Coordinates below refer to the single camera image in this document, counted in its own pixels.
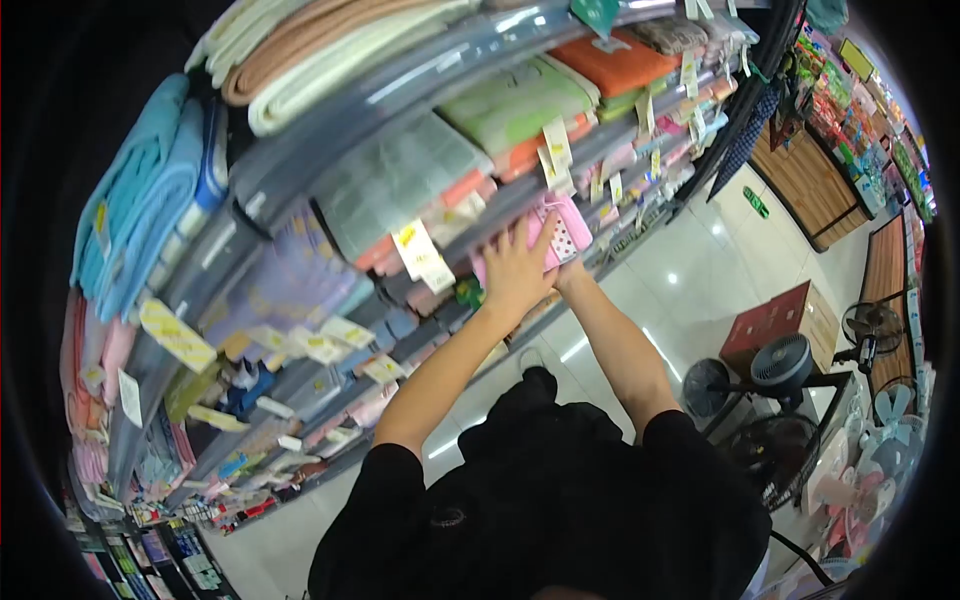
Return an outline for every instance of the person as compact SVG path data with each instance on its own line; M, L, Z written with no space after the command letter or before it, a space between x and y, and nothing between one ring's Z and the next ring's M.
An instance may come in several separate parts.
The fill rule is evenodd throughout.
M671 394L662 361L579 261L543 272L557 217L483 251L487 296L400 387L310 567L313 600L740 597L771 520ZM464 463L429 489L421 447L492 348L555 287L636 428L558 405L543 366L464 431Z

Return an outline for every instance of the sneaker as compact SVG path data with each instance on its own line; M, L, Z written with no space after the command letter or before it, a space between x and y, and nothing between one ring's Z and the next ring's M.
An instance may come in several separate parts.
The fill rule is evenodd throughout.
M520 372L523 373L531 367L544 367L543 357L536 348L528 348L520 354Z

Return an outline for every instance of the wooden counter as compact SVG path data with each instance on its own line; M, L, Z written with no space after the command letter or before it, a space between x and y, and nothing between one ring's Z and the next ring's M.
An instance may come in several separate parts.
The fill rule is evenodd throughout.
M900 345L892 353L877 358L874 370L870 374L870 396L900 376L916 377L911 354L912 344L906 323L905 286L905 241L903 215L891 219L889 223L870 234L870 247L867 250L867 264L863 272L863 286L860 289L860 301L884 301L903 321L903 337Z
M810 128L797 132L789 149L770 152L770 125L764 125L750 165L817 252L873 218L847 169Z

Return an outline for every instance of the brown towel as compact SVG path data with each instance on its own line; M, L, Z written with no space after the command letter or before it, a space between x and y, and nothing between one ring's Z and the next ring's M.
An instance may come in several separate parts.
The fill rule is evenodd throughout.
M249 104L264 87L340 37L396 12L441 0L317 0L276 26L224 82L229 105Z

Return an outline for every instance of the cardboard box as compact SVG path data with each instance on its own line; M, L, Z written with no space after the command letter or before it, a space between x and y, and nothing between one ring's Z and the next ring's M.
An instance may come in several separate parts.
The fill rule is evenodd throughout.
M749 381L756 353L791 333L802 333L810 341L814 372L829 372L840 321L811 281L738 315L720 349L720 358L741 379Z

